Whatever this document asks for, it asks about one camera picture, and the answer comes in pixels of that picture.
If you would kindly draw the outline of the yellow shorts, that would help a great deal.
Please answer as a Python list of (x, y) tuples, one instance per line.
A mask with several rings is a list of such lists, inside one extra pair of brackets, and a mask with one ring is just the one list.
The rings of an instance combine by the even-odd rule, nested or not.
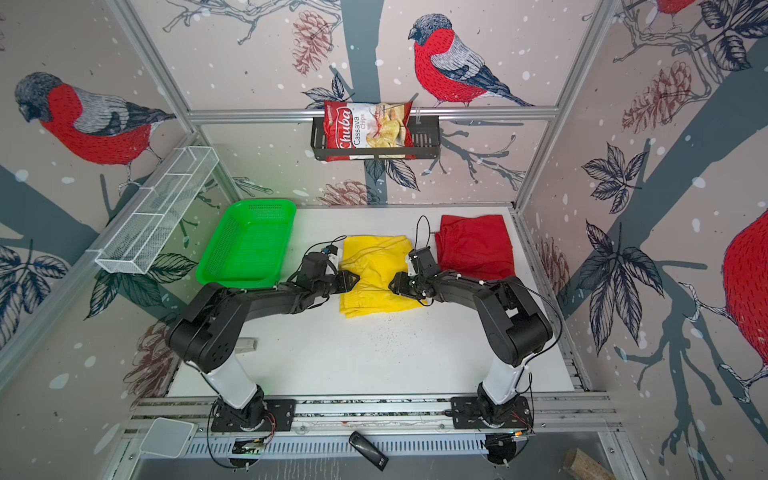
[(395, 295), (389, 284), (407, 271), (412, 243), (406, 236), (352, 236), (344, 240), (341, 269), (359, 276), (353, 289), (341, 295), (340, 312), (346, 318), (397, 313), (421, 308), (413, 299)]

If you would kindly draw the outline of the red shorts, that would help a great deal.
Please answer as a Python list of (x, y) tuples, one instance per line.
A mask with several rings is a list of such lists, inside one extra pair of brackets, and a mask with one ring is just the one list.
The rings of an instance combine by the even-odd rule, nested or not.
[(484, 281), (515, 276), (513, 246), (502, 215), (443, 215), (435, 241), (442, 270)]

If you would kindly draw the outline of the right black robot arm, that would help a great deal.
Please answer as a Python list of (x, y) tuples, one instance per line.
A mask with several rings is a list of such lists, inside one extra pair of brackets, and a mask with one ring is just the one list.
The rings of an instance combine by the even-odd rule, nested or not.
[(412, 250), (408, 260), (412, 270), (396, 273), (390, 291), (419, 303), (452, 303), (476, 311), (495, 355), (479, 385), (479, 400), (492, 407), (513, 400), (525, 368), (553, 337), (533, 292), (516, 276), (481, 280), (443, 270), (428, 247)]

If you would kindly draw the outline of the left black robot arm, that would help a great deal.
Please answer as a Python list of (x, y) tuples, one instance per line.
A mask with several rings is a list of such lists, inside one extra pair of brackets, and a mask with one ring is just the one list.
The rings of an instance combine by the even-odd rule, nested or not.
[(266, 417), (263, 389), (236, 358), (235, 345), (245, 323), (274, 315), (294, 315), (318, 306), (317, 300), (351, 292), (360, 276), (335, 266), (323, 252), (305, 254), (287, 281), (264, 289), (205, 285), (166, 334), (167, 346), (195, 368), (226, 407), (247, 428)]

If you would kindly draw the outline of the green plastic tray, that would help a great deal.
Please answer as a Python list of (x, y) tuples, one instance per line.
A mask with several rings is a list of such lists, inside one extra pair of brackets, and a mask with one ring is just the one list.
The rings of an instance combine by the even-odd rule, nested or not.
[(290, 200), (243, 200), (225, 211), (196, 270), (202, 284), (238, 289), (278, 282), (297, 207)]

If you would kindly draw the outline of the red cassava chips bag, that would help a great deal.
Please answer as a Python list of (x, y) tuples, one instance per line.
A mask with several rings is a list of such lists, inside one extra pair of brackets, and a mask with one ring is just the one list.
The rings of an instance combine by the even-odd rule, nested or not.
[(398, 148), (413, 145), (408, 122), (412, 103), (325, 101), (323, 128), (333, 149)]

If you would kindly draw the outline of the black remote-like device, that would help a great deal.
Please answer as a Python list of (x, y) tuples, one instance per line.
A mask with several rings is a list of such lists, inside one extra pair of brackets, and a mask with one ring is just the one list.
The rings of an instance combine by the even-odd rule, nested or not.
[(348, 439), (349, 445), (363, 458), (374, 465), (379, 471), (384, 471), (389, 458), (371, 441), (357, 431), (351, 433)]

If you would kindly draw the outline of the white square pad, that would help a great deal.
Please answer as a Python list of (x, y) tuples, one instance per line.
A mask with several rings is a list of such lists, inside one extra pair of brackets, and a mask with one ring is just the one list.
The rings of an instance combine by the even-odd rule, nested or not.
[(163, 458), (182, 457), (197, 432), (194, 423), (169, 418), (153, 420), (140, 444), (140, 452)]

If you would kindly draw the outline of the wooden block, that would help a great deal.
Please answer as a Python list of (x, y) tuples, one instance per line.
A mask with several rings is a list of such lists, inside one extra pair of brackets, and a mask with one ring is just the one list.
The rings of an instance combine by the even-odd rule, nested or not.
[(615, 480), (613, 473), (579, 448), (566, 452), (562, 469), (577, 480)]

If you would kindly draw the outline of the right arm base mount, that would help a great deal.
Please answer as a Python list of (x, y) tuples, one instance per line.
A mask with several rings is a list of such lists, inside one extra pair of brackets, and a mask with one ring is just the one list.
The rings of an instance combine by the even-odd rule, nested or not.
[(515, 394), (510, 400), (497, 405), (482, 384), (478, 385), (475, 396), (452, 397), (445, 414), (452, 419), (457, 430), (507, 428), (528, 431), (532, 429), (534, 420), (528, 397)]

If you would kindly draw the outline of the black wall basket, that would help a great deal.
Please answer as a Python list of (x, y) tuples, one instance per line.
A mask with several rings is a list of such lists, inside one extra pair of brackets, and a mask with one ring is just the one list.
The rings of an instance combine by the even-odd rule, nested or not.
[(440, 154), (441, 132), (438, 116), (421, 116), (409, 120), (408, 129), (413, 145), (398, 148), (333, 149), (323, 128), (323, 119), (315, 117), (312, 122), (310, 147), (319, 161), (347, 157), (351, 160), (426, 160), (436, 159)]

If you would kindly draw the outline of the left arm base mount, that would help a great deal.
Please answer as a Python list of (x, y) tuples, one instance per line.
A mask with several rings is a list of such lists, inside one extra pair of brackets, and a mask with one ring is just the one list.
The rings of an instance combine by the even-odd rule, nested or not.
[(295, 399), (266, 398), (261, 388), (242, 409), (230, 406), (219, 397), (213, 404), (210, 429), (215, 433), (288, 432), (296, 407)]

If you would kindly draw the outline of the aluminium rail base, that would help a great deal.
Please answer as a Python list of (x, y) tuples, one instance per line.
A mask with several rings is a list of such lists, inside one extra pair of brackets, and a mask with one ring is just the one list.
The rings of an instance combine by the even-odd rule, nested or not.
[[(243, 468), (259, 460), (330, 458), (353, 456), (349, 445), (357, 431), (386, 456), (486, 453), (504, 442), (526, 441), (544, 433), (596, 433), (614, 435), (622, 425), (610, 399), (599, 393), (571, 392), (535, 394), (533, 427), (521, 429), (457, 430), (445, 411), (446, 395), (421, 397), (305, 396), (297, 401), (292, 428), (288, 432), (215, 433), (210, 429), (212, 401), (206, 397), (149, 399), (140, 403), (119, 440), (115, 460), (136, 465), (142, 459), (216, 459)], [(179, 458), (142, 454), (140, 444), (156, 418), (169, 418), (197, 425), (186, 453)]]

